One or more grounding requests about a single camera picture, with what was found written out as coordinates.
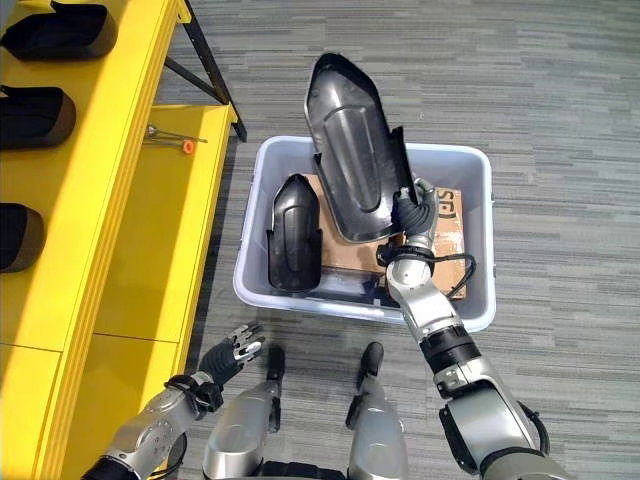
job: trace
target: gray carpet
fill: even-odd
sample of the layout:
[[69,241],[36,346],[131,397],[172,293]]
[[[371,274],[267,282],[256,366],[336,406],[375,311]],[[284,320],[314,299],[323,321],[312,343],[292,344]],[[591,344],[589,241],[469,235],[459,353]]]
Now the gray carpet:
[[[407,141],[470,145],[493,166],[498,311],[475,335],[515,395],[543,413],[552,453],[581,479],[640,470],[640,2],[193,0],[244,118],[232,138],[190,365],[258,319],[287,351],[283,424],[266,457],[344,471],[344,417],[362,349],[406,427],[412,479],[465,479],[449,453],[422,356],[399,326],[244,305],[233,268],[259,145],[307,135],[315,58],[340,51],[376,82]],[[171,54],[201,71],[177,29]],[[160,103],[207,103],[166,71]],[[250,365],[226,398],[254,385]],[[215,417],[189,432],[179,478],[200,478]]]

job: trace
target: black plastic cover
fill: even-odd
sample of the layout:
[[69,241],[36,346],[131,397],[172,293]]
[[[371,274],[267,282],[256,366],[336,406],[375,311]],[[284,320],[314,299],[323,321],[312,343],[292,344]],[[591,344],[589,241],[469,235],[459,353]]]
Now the black plastic cover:
[[322,55],[305,115],[340,234],[350,242],[369,242],[399,232],[391,218],[394,194],[407,187],[415,202],[415,191],[402,128],[389,131],[371,79],[341,55]]
[[58,87],[0,86],[0,150],[52,147],[73,131],[76,107]]
[[54,13],[38,13],[7,28],[0,45],[21,60],[87,59],[107,54],[118,37],[104,5],[51,2]]
[[320,283],[322,230],[318,197],[309,181],[291,175],[273,202],[269,242],[269,283],[287,292],[311,290]]
[[44,222],[38,212],[19,203],[0,204],[0,272],[31,266],[44,246]]
[[458,466],[465,472],[476,475],[478,473],[478,466],[471,456],[471,452],[460,430],[458,430],[455,420],[451,416],[448,405],[440,409],[439,417],[440,423],[442,423],[442,429],[444,430],[444,436],[447,439],[451,454],[458,463]]

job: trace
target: cardboard box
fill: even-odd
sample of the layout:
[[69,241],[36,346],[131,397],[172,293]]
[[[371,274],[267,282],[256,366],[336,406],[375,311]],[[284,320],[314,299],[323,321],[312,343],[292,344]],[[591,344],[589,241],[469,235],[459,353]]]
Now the cardboard box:
[[[322,265],[351,270],[384,273],[384,268],[376,262],[378,245],[386,244],[389,239],[369,243],[349,243],[336,229],[327,198],[317,175],[305,175],[320,202],[320,228],[322,229]],[[434,239],[436,256],[464,253],[464,230],[462,225],[462,195],[459,190],[438,188],[440,208],[438,226]],[[436,286],[447,293],[464,275],[465,261],[454,260],[436,263],[433,281]],[[464,286],[453,298],[465,298],[467,287]]]

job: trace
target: cable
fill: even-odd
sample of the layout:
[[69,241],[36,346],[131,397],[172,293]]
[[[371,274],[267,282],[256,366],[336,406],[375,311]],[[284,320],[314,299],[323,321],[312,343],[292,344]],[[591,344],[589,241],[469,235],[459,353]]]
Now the cable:
[[187,453],[187,434],[183,433],[178,437],[178,439],[180,438],[182,438],[184,442],[184,447],[182,448],[182,453],[180,453],[178,460],[176,460],[176,462],[173,465],[165,468],[164,470],[158,470],[157,472],[153,472],[151,475],[149,475],[149,478],[153,478],[154,480],[161,480],[162,478],[167,478],[173,472],[178,470],[178,468],[180,468],[180,465],[182,465],[182,461],[184,460],[184,456]]
[[453,286],[453,288],[447,293],[447,298],[454,300],[452,297],[464,287],[469,279],[476,271],[476,259],[470,253],[454,253],[452,255],[445,255],[443,257],[434,257],[432,262],[449,262],[451,260],[468,260],[469,266],[465,267],[465,272],[460,281]]
[[535,425],[536,430],[538,431],[538,437],[540,437],[540,451],[549,455],[549,451],[551,450],[551,443],[549,442],[549,432],[547,432],[547,427],[544,426],[542,420],[540,420],[540,414],[538,412],[534,412],[529,407],[527,407],[524,403],[518,402],[520,408],[527,416],[529,420]]

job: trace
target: yellow shelf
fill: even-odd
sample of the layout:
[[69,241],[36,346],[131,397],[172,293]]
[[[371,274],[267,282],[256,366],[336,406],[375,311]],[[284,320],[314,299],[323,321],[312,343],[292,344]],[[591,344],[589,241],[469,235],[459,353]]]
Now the yellow shelf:
[[59,352],[0,345],[2,478],[32,478],[59,360]]
[[175,358],[175,343],[93,335],[60,478],[78,479],[100,458],[118,426],[159,392]]
[[62,478],[79,478],[117,428],[184,370],[235,120],[231,106],[152,108],[150,121],[158,128],[208,143],[196,144],[193,155],[178,147],[142,147],[82,374]]
[[[3,84],[59,86],[77,110],[74,131],[62,145],[2,152],[0,161],[0,201],[37,210],[47,230],[33,267],[0,276],[2,409],[12,418],[34,415],[23,424],[3,423],[3,445],[13,446],[14,439],[27,445],[7,455],[3,450],[3,478],[59,478],[81,372],[178,7],[184,12],[180,0],[110,0],[118,40],[101,59],[21,62],[4,49],[0,53]],[[47,8],[43,2],[20,2],[7,25]],[[38,376],[42,383],[33,387],[39,402],[33,413],[17,395],[22,378],[40,368],[32,353],[36,349],[45,352],[47,365],[57,360],[54,373]]]

